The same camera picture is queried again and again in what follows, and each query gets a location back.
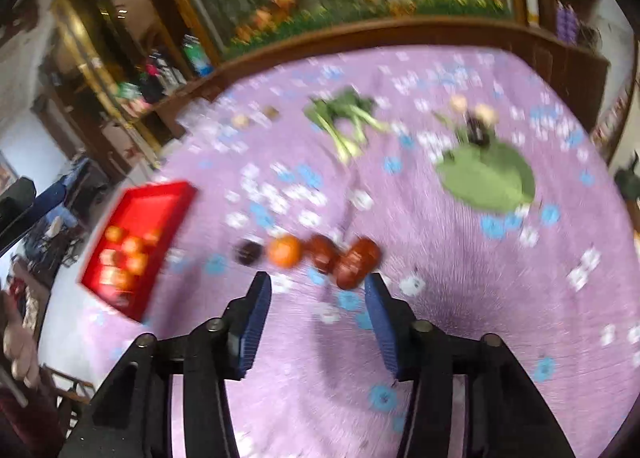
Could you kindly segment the yellow orange fruit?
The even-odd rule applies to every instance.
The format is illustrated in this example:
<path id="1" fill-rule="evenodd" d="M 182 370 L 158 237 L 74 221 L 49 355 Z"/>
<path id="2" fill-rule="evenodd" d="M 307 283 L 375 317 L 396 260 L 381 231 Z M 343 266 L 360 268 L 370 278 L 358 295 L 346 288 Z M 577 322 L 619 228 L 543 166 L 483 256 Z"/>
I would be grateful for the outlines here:
<path id="1" fill-rule="evenodd" d="M 119 244 L 125 237 L 125 231 L 117 226 L 110 225 L 104 232 L 104 238 L 112 244 Z"/>

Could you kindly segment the small orange mandarin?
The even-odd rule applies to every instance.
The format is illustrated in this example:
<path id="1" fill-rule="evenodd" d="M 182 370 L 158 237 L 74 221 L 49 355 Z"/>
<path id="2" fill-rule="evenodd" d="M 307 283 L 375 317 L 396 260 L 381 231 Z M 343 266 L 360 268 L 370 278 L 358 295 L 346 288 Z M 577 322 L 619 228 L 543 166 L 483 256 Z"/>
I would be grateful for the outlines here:
<path id="1" fill-rule="evenodd" d="M 148 265 L 148 259 L 149 257 L 143 252 L 130 254 L 126 261 L 126 270 L 131 275 L 142 276 Z"/>

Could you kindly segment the large orange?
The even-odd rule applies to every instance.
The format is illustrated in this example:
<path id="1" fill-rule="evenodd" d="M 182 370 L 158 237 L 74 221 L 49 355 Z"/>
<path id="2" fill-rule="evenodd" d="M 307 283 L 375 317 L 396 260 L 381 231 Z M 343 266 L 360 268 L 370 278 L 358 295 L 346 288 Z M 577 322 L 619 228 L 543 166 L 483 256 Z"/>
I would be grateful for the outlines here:
<path id="1" fill-rule="evenodd" d="M 142 240 L 147 247 L 156 247 L 162 236 L 159 228 L 153 228 L 142 236 Z"/>

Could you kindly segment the dark plum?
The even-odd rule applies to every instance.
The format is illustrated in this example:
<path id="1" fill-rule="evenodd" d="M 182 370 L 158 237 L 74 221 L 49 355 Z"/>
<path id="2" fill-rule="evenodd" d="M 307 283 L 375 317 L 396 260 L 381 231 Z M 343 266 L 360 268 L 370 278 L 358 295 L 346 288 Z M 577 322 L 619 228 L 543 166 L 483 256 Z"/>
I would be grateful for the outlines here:
<path id="1" fill-rule="evenodd" d="M 264 246 L 257 241 L 251 239 L 242 239 L 233 250 L 235 262 L 244 266 L 252 266 L 262 258 Z"/>

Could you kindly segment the large red jujube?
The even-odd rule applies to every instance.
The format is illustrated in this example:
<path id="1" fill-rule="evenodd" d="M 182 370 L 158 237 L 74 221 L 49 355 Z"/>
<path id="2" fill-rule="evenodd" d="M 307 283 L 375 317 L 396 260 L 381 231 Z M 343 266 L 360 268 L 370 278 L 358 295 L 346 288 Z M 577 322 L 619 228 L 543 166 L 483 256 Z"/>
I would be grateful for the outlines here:
<path id="1" fill-rule="evenodd" d="M 338 259 L 333 269 L 335 285 L 342 290 L 357 288 L 382 260 L 382 249 L 368 237 L 358 238 Z"/>

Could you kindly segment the middle red jujube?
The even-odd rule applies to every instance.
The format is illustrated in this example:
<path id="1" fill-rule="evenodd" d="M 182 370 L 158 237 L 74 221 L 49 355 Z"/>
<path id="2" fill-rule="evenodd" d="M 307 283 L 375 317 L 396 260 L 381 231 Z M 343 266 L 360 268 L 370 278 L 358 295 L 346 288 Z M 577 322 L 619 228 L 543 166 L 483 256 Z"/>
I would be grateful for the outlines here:
<path id="1" fill-rule="evenodd" d="M 336 244 L 327 236 L 314 234 L 306 242 L 306 252 L 319 273 L 329 275 L 341 257 Z"/>

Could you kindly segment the red shallow tray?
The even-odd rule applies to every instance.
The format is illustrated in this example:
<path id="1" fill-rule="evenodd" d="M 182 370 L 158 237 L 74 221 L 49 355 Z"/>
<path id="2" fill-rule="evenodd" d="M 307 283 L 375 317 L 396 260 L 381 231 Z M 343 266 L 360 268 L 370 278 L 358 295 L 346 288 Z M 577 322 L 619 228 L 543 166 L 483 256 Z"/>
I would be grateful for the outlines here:
<path id="1" fill-rule="evenodd" d="M 140 322 L 198 190 L 185 181 L 126 189 L 87 256 L 80 283 Z"/>

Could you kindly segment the purple floral tablecloth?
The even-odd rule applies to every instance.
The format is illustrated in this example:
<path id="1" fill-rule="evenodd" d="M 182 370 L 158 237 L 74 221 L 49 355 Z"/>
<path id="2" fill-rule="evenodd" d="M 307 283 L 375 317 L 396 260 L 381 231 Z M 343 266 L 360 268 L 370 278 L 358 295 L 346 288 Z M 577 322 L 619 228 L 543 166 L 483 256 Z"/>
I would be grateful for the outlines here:
<path id="1" fill-rule="evenodd" d="M 348 166 L 304 116 L 311 97 L 353 86 L 390 132 L 367 130 Z M 497 111 L 499 140 L 536 178 L 514 212 L 470 208 L 436 173 L 457 143 L 449 120 Z M 262 110 L 280 111 L 270 121 Z M 187 334 L 242 296 L 253 271 L 235 262 L 242 239 L 319 233 L 349 246 L 367 236 L 384 253 L 390 292 L 440 329 L 495 332 L 553 410 L 579 457 L 604 451 L 639 393 L 639 263 L 628 213 L 584 130 L 521 59 L 445 50 L 359 52 L 269 70 L 224 92 L 218 138 L 189 133 L 158 178 L 198 190 L 160 271 L 142 322 L 103 305 L 81 317 L 84 350 L 104 377 L 137 334 Z M 232 126 L 235 114 L 252 120 Z"/>

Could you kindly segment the clear plastic cup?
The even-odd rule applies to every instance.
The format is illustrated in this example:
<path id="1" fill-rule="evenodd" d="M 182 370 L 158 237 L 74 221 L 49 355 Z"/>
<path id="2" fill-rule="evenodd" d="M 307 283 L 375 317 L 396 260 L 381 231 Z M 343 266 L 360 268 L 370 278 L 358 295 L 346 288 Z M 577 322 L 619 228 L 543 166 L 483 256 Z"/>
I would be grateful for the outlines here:
<path id="1" fill-rule="evenodd" d="M 177 122 L 191 136 L 197 136 L 206 143 L 212 144 L 218 138 L 220 124 L 213 105 L 205 98 L 191 100 L 178 113 Z"/>

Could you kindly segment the large green leaf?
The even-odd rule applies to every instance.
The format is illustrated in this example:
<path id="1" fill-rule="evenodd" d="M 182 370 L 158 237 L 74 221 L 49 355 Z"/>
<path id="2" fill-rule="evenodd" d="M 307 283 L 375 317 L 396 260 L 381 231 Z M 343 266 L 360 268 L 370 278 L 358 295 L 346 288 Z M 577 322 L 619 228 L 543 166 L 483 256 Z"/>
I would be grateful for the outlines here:
<path id="1" fill-rule="evenodd" d="M 532 168 L 517 149 L 498 140 L 484 147 L 459 144 L 442 155 L 436 173 L 443 189 L 476 210 L 507 214 L 535 200 Z"/>

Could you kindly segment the dark grape on leaf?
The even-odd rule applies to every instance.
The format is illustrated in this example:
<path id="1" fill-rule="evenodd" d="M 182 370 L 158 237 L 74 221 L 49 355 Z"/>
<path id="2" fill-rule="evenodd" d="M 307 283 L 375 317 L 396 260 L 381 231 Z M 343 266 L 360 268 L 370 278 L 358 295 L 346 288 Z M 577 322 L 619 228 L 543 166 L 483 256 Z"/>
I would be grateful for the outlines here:
<path id="1" fill-rule="evenodd" d="M 466 119 L 466 135 L 468 141 L 478 147 L 484 148 L 490 143 L 490 134 L 486 124 L 475 117 Z"/>

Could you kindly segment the small green olive fruit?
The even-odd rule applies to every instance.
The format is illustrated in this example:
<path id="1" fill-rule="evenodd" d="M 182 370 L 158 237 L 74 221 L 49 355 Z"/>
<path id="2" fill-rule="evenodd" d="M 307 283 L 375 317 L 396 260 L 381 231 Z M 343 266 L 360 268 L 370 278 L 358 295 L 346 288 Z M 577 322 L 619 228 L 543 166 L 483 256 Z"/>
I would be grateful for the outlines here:
<path id="1" fill-rule="evenodd" d="M 270 121 L 274 121 L 274 120 L 278 120 L 280 117 L 280 111 L 277 110 L 277 108 L 274 108 L 273 106 L 267 106 L 262 110 L 262 113 L 270 120 Z"/>

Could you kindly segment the green bok choy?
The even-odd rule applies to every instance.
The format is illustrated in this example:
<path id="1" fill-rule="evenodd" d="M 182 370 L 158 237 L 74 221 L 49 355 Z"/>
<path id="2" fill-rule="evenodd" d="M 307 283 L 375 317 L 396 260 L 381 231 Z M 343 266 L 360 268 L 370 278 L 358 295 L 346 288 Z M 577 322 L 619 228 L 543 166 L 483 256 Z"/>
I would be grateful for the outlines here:
<path id="1" fill-rule="evenodd" d="M 348 166 L 368 146 L 367 130 L 390 132 L 390 125 L 374 115 L 375 100 L 353 86 L 325 100 L 311 97 L 304 116 L 332 140 L 337 160 Z"/>

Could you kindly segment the beige root slice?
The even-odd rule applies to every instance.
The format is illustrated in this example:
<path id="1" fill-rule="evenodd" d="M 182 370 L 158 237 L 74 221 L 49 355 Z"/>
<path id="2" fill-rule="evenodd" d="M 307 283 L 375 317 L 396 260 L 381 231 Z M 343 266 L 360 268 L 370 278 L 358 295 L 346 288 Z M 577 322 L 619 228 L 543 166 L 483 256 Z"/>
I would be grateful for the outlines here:
<path id="1" fill-rule="evenodd" d="M 465 114 L 469 109 L 468 100 L 464 95 L 451 96 L 449 101 L 449 106 L 453 111 L 457 112 L 458 114 Z"/>
<path id="2" fill-rule="evenodd" d="M 474 116 L 488 128 L 498 122 L 497 111 L 486 104 L 477 104 L 474 108 Z"/>

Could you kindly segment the purple bottles pack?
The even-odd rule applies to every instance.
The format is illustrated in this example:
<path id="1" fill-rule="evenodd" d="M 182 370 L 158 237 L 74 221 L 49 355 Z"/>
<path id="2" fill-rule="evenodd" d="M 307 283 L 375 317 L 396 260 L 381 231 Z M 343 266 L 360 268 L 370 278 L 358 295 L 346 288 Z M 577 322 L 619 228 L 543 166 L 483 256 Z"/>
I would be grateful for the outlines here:
<path id="1" fill-rule="evenodd" d="M 560 41 L 576 45 L 578 42 L 579 19 L 570 5 L 561 2 L 556 7 L 556 36 Z"/>

